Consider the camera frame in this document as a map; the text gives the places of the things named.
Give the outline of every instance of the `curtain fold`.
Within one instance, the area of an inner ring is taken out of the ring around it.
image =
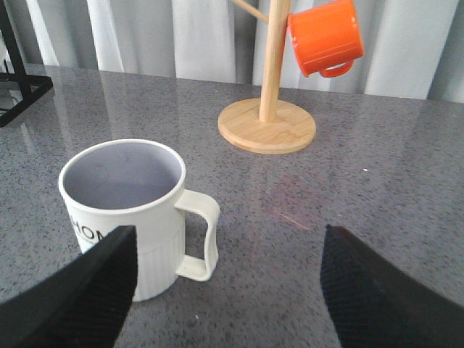
[[[271,0],[249,3],[267,13]],[[300,12],[328,0],[293,0]],[[228,0],[7,0],[26,62],[261,84],[267,25]],[[355,0],[365,56],[337,78],[281,86],[464,102],[464,1]]]

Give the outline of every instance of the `speckled surface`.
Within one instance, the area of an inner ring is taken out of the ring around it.
[[[79,255],[61,167],[116,138],[171,146],[186,187],[221,206],[210,281],[179,278],[133,304],[117,347],[340,347],[319,284],[325,225],[343,225],[464,305],[464,105],[281,89],[315,118],[285,155],[225,141],[220,111],[256,86],[29,67],[54,89],[0,128],[0,302]],[[204,222],[187,216],[201,256]]]

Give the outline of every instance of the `mug tree stand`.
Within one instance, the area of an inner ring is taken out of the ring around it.
[[[219,115],[220,134],[233,145],[260,154],[285,154],[303,149],[315,137],[309,112],[278,100],[283,49],[291,0],[272,0],[269,17],[243,0],[233,0],[255,17],[268,22],[261,98],[237,101]]]

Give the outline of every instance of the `mug rim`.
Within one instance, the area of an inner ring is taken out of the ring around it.
[[[158,148],[162,148],[164,150],[167,150],[171,155],[174,156],[174,158],[177,159],[179,164],[181,165],[181,177],[178,179],[178,182],[176,185],[169,190],[165,195],[161,196],[158,199],[155,199],[154,201],[137,205],[135,207],[130,207],[130,208],[122,208],[122,209],[101,209],[101,208],[95,208],[95,207],[89,207],[88,205],[79,203],[78,201],[74,200],[67,192],[65,189],[65,186],[63,184],[64,178],[67,174],[67,171],[82,157],[86,156],[87,154],[90,154],[92,152],[95,152],[96,150],[102,149],[104,147],[112,146],[115,144],[148,144],[152,145]],[[70,160],[68,160],[65,164],[65,166],[61,169],[59,176],[58,176],[58,189],[60,194],[62,195],[63,199],[65,200],[65,204],[71,204],[74,207],[78,208],[79,210],[85,211],[85,212],[90,212],[92,214],[97,214],[97,215],[128,215],[128,214],[133,214],[136,212],[140,212],[143,210],[150,209],[152,207],[155,207],[164,201],[167,201],[169,198],[171,198],[179,189],[183,186],[183,183],[186,178],[186,165],[182,159],[182,157],[177,153],[176,150],[170,148],[168,145],[161,144],[157,141],[151,141],[151,140],[146,140],[146,139],[117,139],[117,140],[111,140],[111,141],[105,141],[100,144],[93,145],[78,154],[76,154],[74,157],[72,157]]]

